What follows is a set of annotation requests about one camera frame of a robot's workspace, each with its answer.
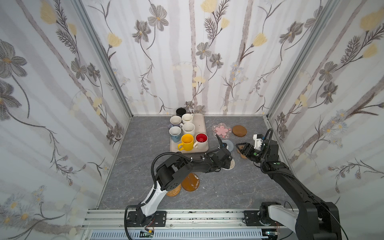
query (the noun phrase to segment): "orange coaster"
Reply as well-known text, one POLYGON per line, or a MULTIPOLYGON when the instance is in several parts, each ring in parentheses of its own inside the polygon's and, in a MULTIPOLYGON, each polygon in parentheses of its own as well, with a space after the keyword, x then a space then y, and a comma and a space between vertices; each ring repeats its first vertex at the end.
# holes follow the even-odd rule
POLYGON ((190 173, 188 176, 181 182, 181 185, 183 188, 188 192, 193 192, 196 190, 200 185, 200 179, 199 177, 194 174, 190 173))
POLYGON ((181 184, 179 184, 174 190, 167 192, 167 196, 174 197, 181 191, 181 184))
POLYGON ((238 137, 244 137, 247 134, 247 129, 241 125, 236 125, 232 128, 232 132, 238 137))

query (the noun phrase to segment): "black mug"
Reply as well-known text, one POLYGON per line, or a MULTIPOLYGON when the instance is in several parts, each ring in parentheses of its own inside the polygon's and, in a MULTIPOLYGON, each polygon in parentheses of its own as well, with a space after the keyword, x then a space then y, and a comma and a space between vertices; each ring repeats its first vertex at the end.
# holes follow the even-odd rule
POLYGON ((176 115, 179 117, 182 117, 185 113, 187 113, 187 111, 184 108, 178 108, 176 110, 176 115))

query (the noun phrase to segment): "floral wallpaper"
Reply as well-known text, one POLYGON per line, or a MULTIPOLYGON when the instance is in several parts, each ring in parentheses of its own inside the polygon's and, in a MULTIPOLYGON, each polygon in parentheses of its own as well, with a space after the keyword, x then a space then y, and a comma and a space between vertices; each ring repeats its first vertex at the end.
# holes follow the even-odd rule
POLYGON ((128 118, 70 2, 0 2, 0 232, 80 239, 128 118))
POLYGON ((382 239, 384 4, 343 0, 270 116, 297 177, 349 239, 382 239))
POLYGON ((83 0, 134 114, 266 114, 324 0, 83 0))

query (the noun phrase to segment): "mounting plate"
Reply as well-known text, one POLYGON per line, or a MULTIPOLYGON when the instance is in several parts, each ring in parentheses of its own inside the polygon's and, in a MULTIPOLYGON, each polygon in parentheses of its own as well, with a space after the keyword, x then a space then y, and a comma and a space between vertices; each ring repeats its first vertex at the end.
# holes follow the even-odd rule
POLYGON ((247 227, 264 226, 260 223, 260 217, 257 215, 259 211, 244 211, 244 220, 247 227))
MULTIPOLYGON (((127 227, 139 227, 140 225, 136 222, 136 211, 128 212, 127 216, 127 227)), ((153 223, 150 223, 151 227, 165 227, 167 219, 166 211, 157 211, 153 219, 153 223)))

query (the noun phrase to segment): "mug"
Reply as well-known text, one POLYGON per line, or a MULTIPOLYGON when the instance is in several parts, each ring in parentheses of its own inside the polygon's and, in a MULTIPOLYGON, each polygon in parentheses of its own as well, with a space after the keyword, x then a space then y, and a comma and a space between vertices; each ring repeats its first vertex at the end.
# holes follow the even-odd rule
POLYGON ((169 129, 170 138, 173 142, 180 142, 181 139, 181 128, 173 126, 169 129))
POLYGON ((187 113, 187 110, 185 110, 185 108, 178 108, 176 110, 176 115, 179 117, 183 116, 185 113, 187 113))
POLYGON ((182 126, 183 134, 195 135, 195 125, 193 123, 187 122, 182 126))
POLYGON ((193 120, 193 113, 186 113, 184 114, 182 117, 181 117, 183 123, 187 123, 187 122, 190 122, 192 123, 192 120, 193 120))
POLYGON ((193 136, 191 134, 185 134, 181 137, 181 143, 177 145, 179 151, 191 151, 193 149, 193 136))
POLYGON ((171 127, 177 126, 177 127, 182 127, 183 124, 181 123, 181 117, 179 116, 173 116, 170 118, 170 124, 168 125, 168 129, 171 127))
POLYGON ((208 145, 208 136, 205 133, 199 133, 196 135, 196 142, 193 144, 193 148, 204 149, 208 145))

